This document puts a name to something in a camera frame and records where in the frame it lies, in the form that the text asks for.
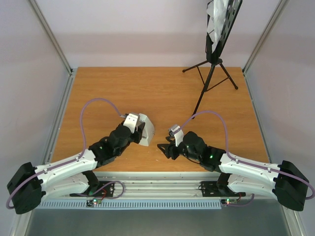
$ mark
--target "crumpled white paper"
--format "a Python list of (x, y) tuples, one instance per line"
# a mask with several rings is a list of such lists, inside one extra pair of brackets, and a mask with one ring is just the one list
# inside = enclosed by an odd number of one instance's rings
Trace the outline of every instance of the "crumpled white paper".
[(228, 2), (229, 0), (212, 0), (207, 7), (207, 14), (210, 16), (207, 33), (213, 42), (212, 52), (221, 38)]

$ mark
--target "black metal stand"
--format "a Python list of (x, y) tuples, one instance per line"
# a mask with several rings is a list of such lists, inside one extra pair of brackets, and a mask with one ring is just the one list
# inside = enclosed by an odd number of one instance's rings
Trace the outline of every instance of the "black metal stand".
[[(204, 94), (205, 92), (207, 92), (207, 91), (213, 89), (214, 87), (218, 86), (219, 84), (221, 84), (221, 83), (224, 82), (225, 80), (229, 79), (229, 80), (231, 81), (231, 83), (234, 85), (234, 88), (235, 88), (235, 89), (238, 89), (238, 87), (237, 87), (237, 85), (235, 84), (235, 82), (233, 81), (232, 77), (231, 77), (230, 74), (227, 72), (226, 68), (224, 67), (222, 59), (218, 59), (217, 63), (212, 63), (212, 64), (211, 64), (211, 69), (210, 69), (210, 72), (209, 72), (209, 74), (208, 74), (207, 80), (206, 80), (206, 82), (204, 82), (203, 77), (202, 77), (202, 75), (201, 75), (201, 72), (200, 72), (200, 70), (199, 70), (199, 66), (201, 66), (201, 65), (203, 65), (203, 64), (205, 64), (205, 63), (207, 63), (207, 62), (208, 62), (208, 61), (206, 60), (206, 61), (203, 61), (203, 62), (197, 64), (197, 65), (194, 65), (194, 66), (192, 66), (192, 67), (189, 67), (189, 68), (183, 70), (183, 72), (185, 73), (186, 71), (191, 70), (191, 69), (194, 69), (194, 68), (197, 67), (198, 72), (199, 72), (199, 75), (200, 75), (201, 80), (202, 80), (202, 83), (203, 83), (203, 89), (202, 89), (201, 95), (200, 95), (200, 97), (199, 97), (199, 100), (198, 100), (198, 102), (197, 102), (197, 105), (196, 105), (195, 110), (193, 111), (193, 114), (192, 114), (192, 115), (195, 115), (195, 114), (197, 113), (197, 110), (198, 110), (198, 107), (199, 107), (200, 102), (201, 102), (201, 100), (202, 100), (203, 94)], [(210, 83), (211, 78), (212, 78), (212, 75), (213, 75), (213, 72), (214, 72), (214, 70), (215, 70), (215, 68), (216, 68), (216, 65), (220, 65), (220, 66), (221, 66), (221, 68), (222, 68), (222, 70), (225, 72), (227, 78), (225, 78), (224, 80), (220, 81), (220, 82), (217, 83), (216, 85), (213, 85), (211, 88), (208, 88), (208, 87), (209, 87), (209, 83)]]

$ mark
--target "table surface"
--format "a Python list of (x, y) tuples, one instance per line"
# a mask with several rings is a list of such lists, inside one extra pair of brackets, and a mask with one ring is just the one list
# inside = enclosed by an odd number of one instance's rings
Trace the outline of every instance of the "table surface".
[[(200, 68), (206, 78), (208, 67)], [(262, 136), (253, 111), (241, 68), (228, 67), (238, 85), (235, 90), (229, 80), (204, 94), (198, 111), (219, 113), (228, 129), (231, 153), (248, 159), (268, 162)], [(222, 69), (215, 69), (210, 86), (224, 79)], [(82, 150), (79, 116), (90, 99), (103, 97), (112, 101), (122, 114), (146, 114), (155, 126), (149, 147), (135, 143), (116, 160), (96, 171), (204, 171), (202, 167), (180, 156), (167, 159), (157, 144), (167, 143), (168, 129), (183, 124), (192, 114), (203, 84), (196, 69), (182, 73), (179, 67), (80, 67), (56, 143), (53, 161)], [(123, 120), (105, 102), (91, 103), (84, 113), (84, 129), (88, 146), (108, 136)], [(190, 121), (184, 133), (195, 132), (207, 145), (225, 149), (224, 129), (218, 117), (202, 114)]]

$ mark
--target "perforated metal strip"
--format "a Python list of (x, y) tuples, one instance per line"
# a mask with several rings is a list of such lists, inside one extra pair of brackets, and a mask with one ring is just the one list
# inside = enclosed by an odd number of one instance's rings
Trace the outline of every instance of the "perforated metal strip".
[(48, 200), (38, 209), (221, 209), (219, 200), (103, 200), (94, 207), (86, 206), (86, 200)]

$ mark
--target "gray floor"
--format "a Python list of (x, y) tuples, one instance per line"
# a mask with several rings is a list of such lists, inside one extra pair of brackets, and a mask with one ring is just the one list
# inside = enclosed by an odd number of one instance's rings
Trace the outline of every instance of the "gray floor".
[(221, 210), (38, 209), (27, 236), (289, 236), (282, 207), (255, 200)]

